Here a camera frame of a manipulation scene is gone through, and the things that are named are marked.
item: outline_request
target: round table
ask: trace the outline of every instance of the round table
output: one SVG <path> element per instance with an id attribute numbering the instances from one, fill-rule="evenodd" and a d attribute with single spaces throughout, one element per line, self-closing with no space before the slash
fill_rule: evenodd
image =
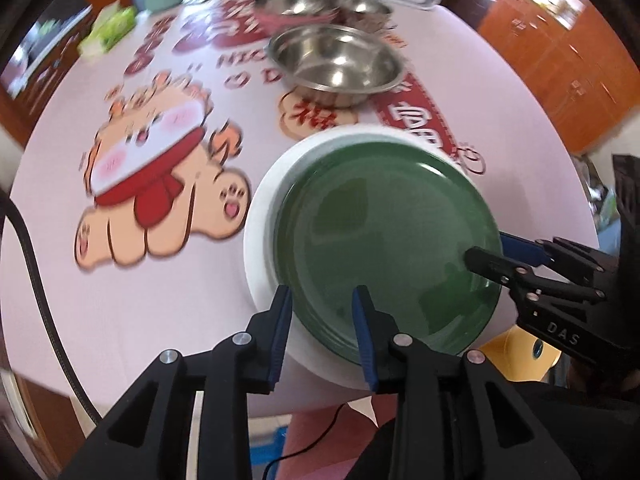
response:
<path id="1" fill-rule="evenodd" d="M 110 53 L 73 66 L 22 158 L 12 199 L 62 342 L 100 406 L 111 406 L 162 350 L 205 351 L 245 328 L 255 312 L 242 260 L 249 197 L 287 148 L 334 124 L 403 127 L 456 158 L 501 230 L 597 247 L 580 181 L 543 109 L 447 9 L 396 6 L 384 36 L 409 62 L 404 83 L 355 110 L 331 110 L 290 93 L 266 58 L 250 2 L 141 15 Z M 202 120 L 204 132 L 194 127 Z M 176 124 L 192 128 L 183 140 L 195 135 L 194 151 L 141 192 L 131 172 L 149 160 L 156 168 L 158 131 L 175 135 Z M 133 145 L 151 151 L 132 162 L 122 154 Z M 70 394 L 8 225 L 0 301 L 13 369 Z M 474 345 L 515 317 L 503 293 Z M 275 392 L 250 396 L 249 410 L 277 415 L 363 395 L 286 358 Z"/>

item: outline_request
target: paw print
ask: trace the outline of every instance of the paw print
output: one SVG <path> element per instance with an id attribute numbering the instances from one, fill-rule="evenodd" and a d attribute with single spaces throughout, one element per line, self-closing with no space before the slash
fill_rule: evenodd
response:
<path id="1" fill-rule="evenodd" d="M 78 229 L 78 253 L 81 258 L 84 258 L 89 250 L 89 232 L 90 229 L 87 224 L 83 224 L 82 227 Z"/>
<path id="2" fill-rule="evenodd" d="M 107 94 L 104 96 L 104 100 L 105 101 L 113 101 L 116 98 L 116 96 L 120 92 L 122 92 L 122 88 L 123 88 L 123 85 L 119 84 L 119 85 L 116 85 L 113 88 L 109 89 Z"/>
<path id="3" fill-rule="evenodd" d="M 233 220 L 238 216 L 240 212 L 240 202 L 244 197 L 246 191 L 244 189 L 238 189 L 236 184 L 230 184 L 229 187 L 220 191 L 220 200 L 224 203 L 223 209 L 225 216 L 229 220 Z"/>

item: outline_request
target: metal bowl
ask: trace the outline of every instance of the metal bowl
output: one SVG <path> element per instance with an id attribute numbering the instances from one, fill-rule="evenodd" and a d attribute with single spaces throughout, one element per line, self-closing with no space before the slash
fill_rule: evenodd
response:
<path id="1" fill-rule="evenodd" d="M 394 12 L 378 0 L 340 0 L 340 9 L 348 27 L 371 34 L 382 30 Z"/>
<path id="2" fill-rule="evenodd" d="M 371 34 L 340 25 L 303 25 L 271 38 L 268 56 L 305 99 L 345 108 L 404 78 L 404 61 Z"/>
<path id="3" fill-rule="evenodd" d="M 254 10 L 281 16 L 318 16 L 330 14 L 337 6 L 329 0 L 255 0 Z"/>

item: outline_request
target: red chinese character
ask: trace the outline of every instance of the red chinese character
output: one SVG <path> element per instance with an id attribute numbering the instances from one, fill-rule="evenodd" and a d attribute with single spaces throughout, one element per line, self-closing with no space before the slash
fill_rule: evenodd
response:
<path id="1" fill-rule="evenodd" d="M 208 44 L 229 48 L 268 38 L 253 16 L 253 0 L 229 0 L 190 16 L 182 26 L 188 33 L 174 46 L 175 53 L 191 52 Z"/>
<path id="2" fill-rule="evenodd" d="M 236 90 L 246 85 L 250 79 L 251 75 L 248 72 L 241 72 L 236 75 L 230 75 L 226 78 L 225 87 L 229 88 L 230 90 Z"/>
<path id="3" fill-rule="evenodd" d="M 264 84 L 275 83 L 282 79 L 282 72 L 277 68 L 263 68 L 262 77 L 264 78 L 262 81 Z"/>
<path id="4" fill-rule="evenodd" d="M 308 121 L 312 128 L 316 128 L 318 130 L 333 128 L 336 125 L 335 120 L 337 119 L 337 116 L 333 110 L 311 104 L 311 102 L 306 99 L 296 103 L 293 106 L 293 109 L 298 113 L 291 114 L 290 118 L 297 119 L 298 124 L 300 125 Z"/>
<path id="5" fill-rule="evenodd" d="M 399 94 L 400 92 L 410 92 L 413 86 L 413 83 L 411 83 L 410 81 L 402 81 L 398 86 L 394 86 L 390 91 L 394 94 Z"/>

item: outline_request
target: floor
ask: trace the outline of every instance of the floor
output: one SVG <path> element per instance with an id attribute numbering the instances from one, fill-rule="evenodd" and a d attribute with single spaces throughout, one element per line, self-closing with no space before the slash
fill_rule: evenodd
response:
<path id="1" fill-rule="evenodd" d="M 89 416 L 84 412 L 82 406 L 76 399 L 71 399 L 74 411 L 78 417 L 78 422 L 85 435 L 89 435 L 95 427 Z M 202 405 L 202 394 L 196 395 L 196 409 L 195 413 L 200 413 L 198 405 Z M 368 416 L 375 422 L 376 417 L 371 407 L 370 397 L 366 397 L 360 400 L 354 400 L 349 405 L 354 409 Z M 97 406 L 101 415 L 105 415 L 108 411 L 105 407 Z M 261 446 L 265 441 L 269 441 L 272 438 L 274 432 L 282 427 L 288 426 L 291 421 L 291 415 L 281 416 L 266 416 L 263 418 L 250 418 L 249 419 L 249 440 L 252 446 Z M 196 480 L 196 464 L 198 454 L 198 433 L 200 428 L 200 416 L 195 415 L 191 421 L 191 433 L 189 436 L 189 451 L 187 455 L 187 475 L 186 480 Z"/>

